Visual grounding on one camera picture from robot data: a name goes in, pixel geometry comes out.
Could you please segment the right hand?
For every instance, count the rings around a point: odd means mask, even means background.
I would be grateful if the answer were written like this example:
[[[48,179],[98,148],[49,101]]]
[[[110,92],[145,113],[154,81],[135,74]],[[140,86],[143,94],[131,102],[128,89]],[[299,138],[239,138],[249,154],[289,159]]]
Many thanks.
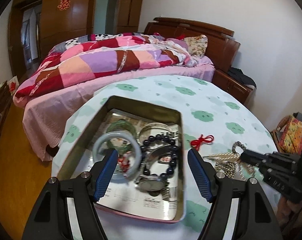
[[[302,203],[294,204],[281,196],[278,202],[276,217],[280,226],[289,222],[289,216],[293,213],[298,214],[298,218],[293,225],[293,228],[302,226]]]

